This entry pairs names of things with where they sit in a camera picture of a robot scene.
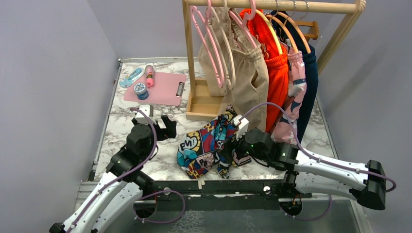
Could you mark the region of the comic print shorts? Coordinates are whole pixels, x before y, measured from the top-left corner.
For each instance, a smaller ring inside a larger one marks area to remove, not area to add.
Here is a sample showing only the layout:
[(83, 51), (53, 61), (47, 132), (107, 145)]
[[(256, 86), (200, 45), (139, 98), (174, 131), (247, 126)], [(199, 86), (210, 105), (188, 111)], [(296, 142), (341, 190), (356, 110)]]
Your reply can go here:
[(239, 167), (252, 161), (251, 156), (235, 151), (223, 155), (224, 141), (236, 136), (237, 130), (231, 123), (238, 114), (232, 105), (199, 130), (185, 134), (178, 146), (176, 162), (191, 179), (198, 179), (217, 165), (217, 172), (223, 179), (229, 178), (231, 166)]

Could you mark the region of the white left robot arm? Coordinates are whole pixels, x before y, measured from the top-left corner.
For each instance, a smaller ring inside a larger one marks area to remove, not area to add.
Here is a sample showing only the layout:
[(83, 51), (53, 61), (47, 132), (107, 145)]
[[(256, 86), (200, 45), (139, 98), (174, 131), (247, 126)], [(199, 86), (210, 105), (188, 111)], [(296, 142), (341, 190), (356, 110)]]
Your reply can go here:
[(102, 233), (133, 201), (152, 195), (154, 181), (142, 168), (152, 158), (158, 141), (177, 135), (177, 122), (167, 115), (161, 119), (164, 128), (149, 118), (147, 123), (132, 119), (125, 145), (112, 156), (93, 191), (68, 219), (54, 223), (51, 233)]

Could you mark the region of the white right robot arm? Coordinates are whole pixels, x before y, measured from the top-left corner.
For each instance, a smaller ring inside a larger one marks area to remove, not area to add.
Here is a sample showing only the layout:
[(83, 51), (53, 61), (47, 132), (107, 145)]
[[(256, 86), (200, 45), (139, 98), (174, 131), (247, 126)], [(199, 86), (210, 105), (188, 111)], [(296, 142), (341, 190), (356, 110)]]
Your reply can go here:
[(385, 173), (376, 160), (364, 164), (321, 156), (293, 144), (275, 142), (257, 128), (241, 137), (224, 140), (219, 153), (229, 161), (233, 161), (235, 155), (250, 156), (284, 171), (280, 191), (288, 198), (323, 193), (355, 200), (373, 210), (386, 208)]

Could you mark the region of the pink patterned shorts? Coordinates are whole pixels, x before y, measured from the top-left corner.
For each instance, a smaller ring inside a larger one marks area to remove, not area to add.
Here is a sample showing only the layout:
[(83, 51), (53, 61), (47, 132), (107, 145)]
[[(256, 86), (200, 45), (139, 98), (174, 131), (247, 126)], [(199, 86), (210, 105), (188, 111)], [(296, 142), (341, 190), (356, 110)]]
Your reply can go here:
[(279, 113), (280, 118), (272, 131), (271, 137), (277, 142), (296, 144), (293, 130), (297, 130), (299, 111), (307, 89), (305, 63), (301, 51), (295, 52), (292, 47), (283, 42), (281, 45), (286, 49), (288, 58), (288, 93), (283, 109), (292, 120), (292, 127), (289, 125), (286, 115)]

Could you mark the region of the beige shorts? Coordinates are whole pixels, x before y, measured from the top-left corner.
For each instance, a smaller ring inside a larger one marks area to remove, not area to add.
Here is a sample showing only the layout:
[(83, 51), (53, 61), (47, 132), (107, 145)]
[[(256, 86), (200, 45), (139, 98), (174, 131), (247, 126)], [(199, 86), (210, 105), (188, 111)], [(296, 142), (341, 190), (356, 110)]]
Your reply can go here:
[(231, 105), (238, 114), (245, 114), (268, 97), (269, 74), (261, 51), (261, 44), (244, 32), (237, 22), (240, 15), (233, 8), (215, 7), (210, 18), (212, 32), (216, 35), (218, 49), (224, 58), (229, 75), (235, 74), (235, 83), (230, 89), (219, 88), (212, 61), (207, 49), (212, 49), (210, 40), (198, 52), (198, 61), (205, 75), (212, 97), (222, 97), (218, 114)]

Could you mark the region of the wooden hanger front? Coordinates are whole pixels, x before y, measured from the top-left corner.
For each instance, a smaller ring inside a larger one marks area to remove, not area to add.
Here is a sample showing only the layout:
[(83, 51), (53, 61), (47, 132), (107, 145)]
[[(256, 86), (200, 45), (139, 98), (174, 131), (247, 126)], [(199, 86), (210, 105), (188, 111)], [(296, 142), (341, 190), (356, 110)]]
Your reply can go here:
[(255, 33), (258, 41), (262, 44), (262, 49), (267, 58), (276, 57), (283, 54), (279, 38), (272, 26), (270, 20), (266, 17), (263, 8), (259, 5), (260, 1), (256, 0), (255, 10)]

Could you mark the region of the wooden hanger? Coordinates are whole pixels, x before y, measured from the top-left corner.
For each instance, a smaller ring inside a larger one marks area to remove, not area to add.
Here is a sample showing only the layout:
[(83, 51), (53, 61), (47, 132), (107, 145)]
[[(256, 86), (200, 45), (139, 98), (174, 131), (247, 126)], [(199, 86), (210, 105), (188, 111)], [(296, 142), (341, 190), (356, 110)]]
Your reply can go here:
[[(270, 20), (276, 21), (277, 24), (280, 25), (282, 22), (278, 18), (275, 17), (276, 15), (279, 14), (279, 3), (278, 3), (278, 0), (275, 0), (275, 2), (276, 2), (276, 13), (275, 13), (275, 15), (273, 16), (273, 15), (267, 14), (266, 17), (269, 18)], [(305, 49), (306, 49), (307, 53), (311, 53), (309, 44), (308, 44), (306, 38), (304, 37), (302, 31), (299, 29), (298, 25), (296, 24), (296, 22), (293, 19), (291, 19), (291, 17), (289, 15), (286, 15), (285, 13), (281, 12), (280, 15), (285, 19), (284, 22), (282, 23), (283, 24), (283, 26), (282, 26), (283, 30), (285, 32), (289, 33), (289, 31), (286, 28), (286, 24), (287, 24), (287, 22), (289, 22), (294, 27), (294, 29), (297, 31), (297, 33), (299, 34), (299, 36), (302, 40), (302, 43), (305, 46)]]
[(283, 54), (279, 38), (272, 26), (270, 20), (266, 17), (263, 8), (259, 5), (260, 1), (256, 0), (255, 10), (255, 33), (258, 41), (262, 44), (262, 49), (267, 58), (276, 57)]

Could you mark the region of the orange shorts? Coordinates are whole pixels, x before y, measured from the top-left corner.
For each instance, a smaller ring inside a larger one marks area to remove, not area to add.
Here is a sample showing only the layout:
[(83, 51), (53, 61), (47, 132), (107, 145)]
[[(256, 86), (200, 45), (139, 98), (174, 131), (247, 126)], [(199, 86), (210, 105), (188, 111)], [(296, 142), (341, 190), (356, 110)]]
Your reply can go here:
[(255, 33), (254, 19), (247, 21), (256, 48), (241, 33), (237, 35), (238, 47), (232, 50), (235, 59), (236, 85), (233, 90), (235, 109), (244, 115), (263, 102), (284, 104), (288, 92), (287, 53), (267, 58)]

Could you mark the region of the pink plastic hanger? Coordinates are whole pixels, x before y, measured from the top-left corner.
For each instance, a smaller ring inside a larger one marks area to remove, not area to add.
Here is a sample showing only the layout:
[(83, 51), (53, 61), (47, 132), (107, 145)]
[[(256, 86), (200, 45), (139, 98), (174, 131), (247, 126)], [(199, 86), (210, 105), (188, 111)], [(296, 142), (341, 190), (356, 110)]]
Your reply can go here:
[[(212, 14), (212, 6), (211, 3), (207, 6), (205, 10), (205, 14), (201, 13), (201, 11), (197, 8), (197, 6), (191, 5), (190, 6), (190, 16), (192, 18), (192, 22), (194, 23), (199, 37), (202, 40), (202, 43), (206, 49), (207, 55), (212, 65), (212, 70), (214, 72), (214, 78), (216, 80), (216, 84), (220, 89), (223, 89), (225, 85), (225, 72), (223, 69), (223, 62), (221, 59), (220, 54), (220, 45), (217, 41), (217, 37), (214, 33), (210, 17)], [(205, 27), (205, 34), (202, 34), (199, 23), (195, 15), (198, 15), (202, 24)]]

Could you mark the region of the wooden hanger back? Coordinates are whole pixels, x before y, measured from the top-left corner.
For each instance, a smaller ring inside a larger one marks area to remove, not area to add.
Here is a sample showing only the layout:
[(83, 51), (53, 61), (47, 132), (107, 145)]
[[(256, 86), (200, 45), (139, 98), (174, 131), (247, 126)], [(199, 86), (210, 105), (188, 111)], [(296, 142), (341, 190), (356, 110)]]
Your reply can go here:
[[(277, 24), (280, 25), (282, 22), (278, 18), (275, 17), (276, 15), (279, 14), (279, 3), (278, 3), (278, 0), (275, 0), (275, 2), (276, 2), (276, 13), (275, 13), (275, 15), (273, 16), (273, 15), (267, 14), (266, 17), (269, 18), (270, 20), (276, 21)], [(280, 15), (285, 19), (284, 22), (282, 23), (283, 24), (283, 26), (282, 26), (283, 30), (285, 32), (289, 33), (289, 31), (286, 28), (286, 24), (287, 24), (287, 22), (289, 22), (294, 27), (294, 29), (297, 31), (297, 33), (299, 34), (299, 36), (302, 40), (302, 43), (305, 46), (305, 49), (306, 49), (307, 53), (311, 53), (309, 44), (308, 44), (306, 38), (304, 37), (302, 31), (299, 29), (298, 25), (296, 24), (296, 22), (293, 19), (291, 19), (291, 17), (289, 15), (286, 15), (285, 13), (281, 12)]]

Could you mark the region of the wooden clothes rack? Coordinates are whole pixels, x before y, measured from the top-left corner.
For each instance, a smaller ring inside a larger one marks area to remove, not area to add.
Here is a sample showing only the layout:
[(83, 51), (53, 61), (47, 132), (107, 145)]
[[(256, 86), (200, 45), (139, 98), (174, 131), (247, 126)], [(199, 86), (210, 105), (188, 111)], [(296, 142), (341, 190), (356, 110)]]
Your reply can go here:
[[(297, 1), (279, 0), (278, 2), (269, 0), (229, 0), (229, 7), (244, 8), (257, 7), (258, 9), (268, 10), (285, 10), (298, 12), (314, 12), (329, 14), (344, 14), (344, 18), (336, 29), (335, 33), (329, 40), (321, 55), (318, 57), (318, 73), (321, 73), (326, 67), (337, 48), (346, 38), (356, 21), (366, 8), (366, 1), (356, 0), (353, 3), (330, 3), (315, 1)], [(206, 0), (184, 0), (183, 19), (185, 27), (187, 59), (189, 66), (190, 92), (187, 104), (186, 118), (188, 120), (212, 120), (218, 113), (222, 97), (212, 97), (209, 93), (205, 78), (195, 76), (194, 72), (194, 53), (192, 40), (192, 21), (191, 6), (207, 6)]]

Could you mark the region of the pink clipboard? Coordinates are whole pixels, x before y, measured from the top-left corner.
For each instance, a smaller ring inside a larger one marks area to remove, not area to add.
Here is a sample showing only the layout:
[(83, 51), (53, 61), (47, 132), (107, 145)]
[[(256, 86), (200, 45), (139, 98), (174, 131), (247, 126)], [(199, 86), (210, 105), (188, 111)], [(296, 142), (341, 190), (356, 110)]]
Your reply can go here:
[(123, 99), (139, 103), (179, 106), (186, 78), (187, 76), (184, 74), (156, 71), (154, 73), (154, 87), (148, 88), (148, 98), (139, 100), (135, 94), (134, 86), (137, 83), (146, 84), (146, 77), (143, 75), (131, 87), (126, 89)]

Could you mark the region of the light blue flat case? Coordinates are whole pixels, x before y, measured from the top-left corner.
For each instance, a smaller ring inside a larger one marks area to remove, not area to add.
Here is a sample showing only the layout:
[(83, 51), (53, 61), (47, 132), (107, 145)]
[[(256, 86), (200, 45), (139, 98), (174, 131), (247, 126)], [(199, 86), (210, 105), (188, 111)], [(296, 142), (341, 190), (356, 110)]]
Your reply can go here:
[(144, 74), (142, 68), (136, 68), (132, 73), (124, 77), (120, 82), (119, 86), (122, 88), (129, 88)]

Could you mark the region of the pink glue stick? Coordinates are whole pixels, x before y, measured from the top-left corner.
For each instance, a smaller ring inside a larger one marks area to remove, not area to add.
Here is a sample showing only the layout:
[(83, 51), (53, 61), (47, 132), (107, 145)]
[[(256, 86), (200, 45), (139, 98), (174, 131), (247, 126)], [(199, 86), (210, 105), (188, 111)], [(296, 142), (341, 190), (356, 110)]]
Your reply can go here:
[(147, 65), (145, 67), (145, 74), (146, 74), (146, 85), (148, 88), (154, 86), (154, 68), (152, 65)]

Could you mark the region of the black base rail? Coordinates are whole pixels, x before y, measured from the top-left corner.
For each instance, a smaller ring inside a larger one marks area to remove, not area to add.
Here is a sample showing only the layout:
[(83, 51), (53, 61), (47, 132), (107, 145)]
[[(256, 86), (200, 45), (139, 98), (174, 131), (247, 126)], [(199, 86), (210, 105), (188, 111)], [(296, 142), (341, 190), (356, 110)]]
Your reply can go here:
[(196, 180), (154, 181), (151, 191), (158, 194), (134, 202), (137, 213), (177, 212), (182, 207), (194, 211), (279, 210), (280, 202), (312, 196), (298, 194), (282, 180), (207, 180), (202, 188)]

